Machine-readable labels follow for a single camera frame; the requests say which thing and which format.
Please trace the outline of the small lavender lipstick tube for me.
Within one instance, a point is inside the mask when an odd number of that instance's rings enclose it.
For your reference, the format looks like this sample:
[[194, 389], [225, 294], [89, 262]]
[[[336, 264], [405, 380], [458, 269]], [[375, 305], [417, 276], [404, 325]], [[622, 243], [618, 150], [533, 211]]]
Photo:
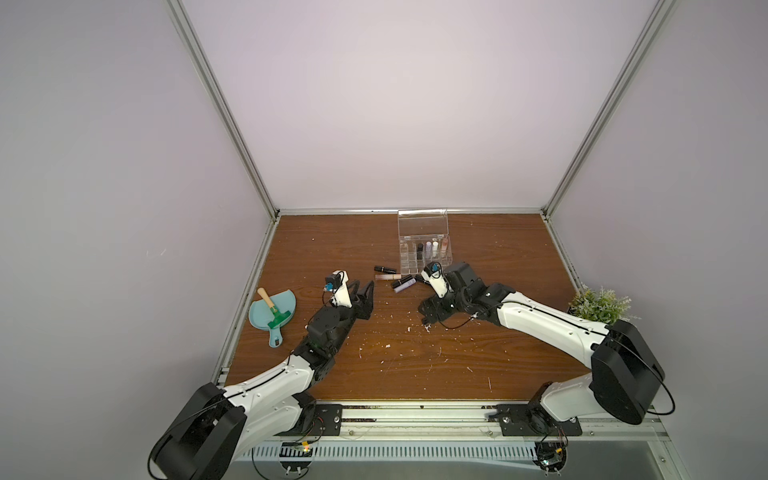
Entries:
[[408, 289], [408, 288], [412, 287], [412, 286], [413, 286], [413, 285], [415, 285], [416, 283], [417, 283], [417, 281], [416, 281], [414, 278], [410, 278], [409, 280], [407, 280], [407, 281], [404, 281], [404, 282], [402, 282], [401, 284], [399, 284], [398, 286], [396, 286], [396, 287], [394, 288], [394, 292], [395, 292], [395, 293], [400, 293], [400, 292], [402, 292], [402, 291], [404, 291], [404, 290], [406, 290], [406, 289]]

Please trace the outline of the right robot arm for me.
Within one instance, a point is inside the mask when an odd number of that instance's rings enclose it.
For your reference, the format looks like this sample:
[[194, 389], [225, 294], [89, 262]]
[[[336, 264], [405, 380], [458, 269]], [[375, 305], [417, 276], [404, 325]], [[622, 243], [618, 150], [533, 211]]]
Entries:
[[582, 415], [606, 413], [629, 425], [653, 414], [665, 372], [639, 329], [626, 320], [606, 324], [540, 303], [502, 283], [485, 283], [465, 263], [433, 261], [419, 274], [433, 293], [418, 310], [425, 325], [464, 313], [472, 320], [532, 337], [577, 361], [585, 373], [543, 384], [528, 401], [529, 427], [545, 433]]

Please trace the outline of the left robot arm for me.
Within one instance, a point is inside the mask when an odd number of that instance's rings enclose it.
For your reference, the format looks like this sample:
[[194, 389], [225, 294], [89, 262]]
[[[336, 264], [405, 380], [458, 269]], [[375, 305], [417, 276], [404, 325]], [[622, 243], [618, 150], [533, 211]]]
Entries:
[[151, 448], [148, 475], [220, 479], [234, 460], [263, 441], [310, 432], [316, 401], [309, 390], [333, 368], [355, 323], [370, 319], [374, 291], [374, 283], [341, 283], [285, 360], [239, 384], [199, 387]]

